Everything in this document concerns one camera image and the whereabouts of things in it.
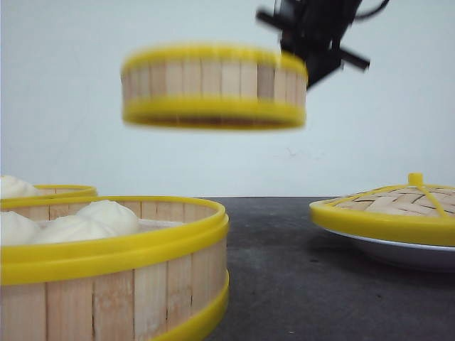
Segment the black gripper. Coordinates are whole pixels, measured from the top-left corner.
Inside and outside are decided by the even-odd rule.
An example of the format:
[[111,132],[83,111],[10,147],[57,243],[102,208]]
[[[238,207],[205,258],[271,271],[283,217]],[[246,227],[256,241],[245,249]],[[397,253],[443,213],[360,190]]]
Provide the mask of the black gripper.
[[278,8],[257,9],[256,19],[281,32],[280,48],[306,66],[307,87],[348,63],[362,71],[370,61],[341,47],[341,40],[354,22],[360,1],[281,1]]

